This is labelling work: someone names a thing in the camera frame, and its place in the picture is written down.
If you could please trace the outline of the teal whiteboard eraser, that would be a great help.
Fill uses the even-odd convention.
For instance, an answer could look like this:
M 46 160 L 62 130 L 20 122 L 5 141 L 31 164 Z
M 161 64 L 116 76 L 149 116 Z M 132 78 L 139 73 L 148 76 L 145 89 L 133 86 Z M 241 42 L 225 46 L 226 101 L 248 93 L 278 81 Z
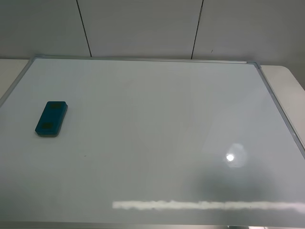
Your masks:
M 40 137 L 57 137 L 67 110 L 68 105 L 65 101 L 48 101 L 35 128 L 35 133 Z

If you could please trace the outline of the white aluminium-framed whiteboard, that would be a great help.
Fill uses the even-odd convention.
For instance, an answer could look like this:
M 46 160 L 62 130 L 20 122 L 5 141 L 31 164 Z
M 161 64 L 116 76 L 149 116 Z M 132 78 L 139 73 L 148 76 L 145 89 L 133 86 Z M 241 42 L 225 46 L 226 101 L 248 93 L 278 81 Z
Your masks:
M 0 226 L 184 225 L 305 225 L 305 146 L 260 66 L 30 60 L 0 100 Z

